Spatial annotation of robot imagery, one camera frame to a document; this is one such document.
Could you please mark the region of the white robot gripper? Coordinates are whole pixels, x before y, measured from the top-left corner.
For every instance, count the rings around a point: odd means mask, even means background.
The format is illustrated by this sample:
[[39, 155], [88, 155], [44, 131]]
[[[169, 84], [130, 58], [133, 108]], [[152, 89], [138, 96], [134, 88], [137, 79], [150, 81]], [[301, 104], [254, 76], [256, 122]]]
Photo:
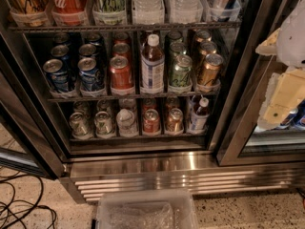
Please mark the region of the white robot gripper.
[[265, 100], [261, 105], [257, 125], [260, 129], [277, 127], [305, 99], [305, 0], [301, 0], [280, 29], [260, 43], [255, 52], [277, 55], [290, 67], [285, 73], [273, 73], [269, 79]]

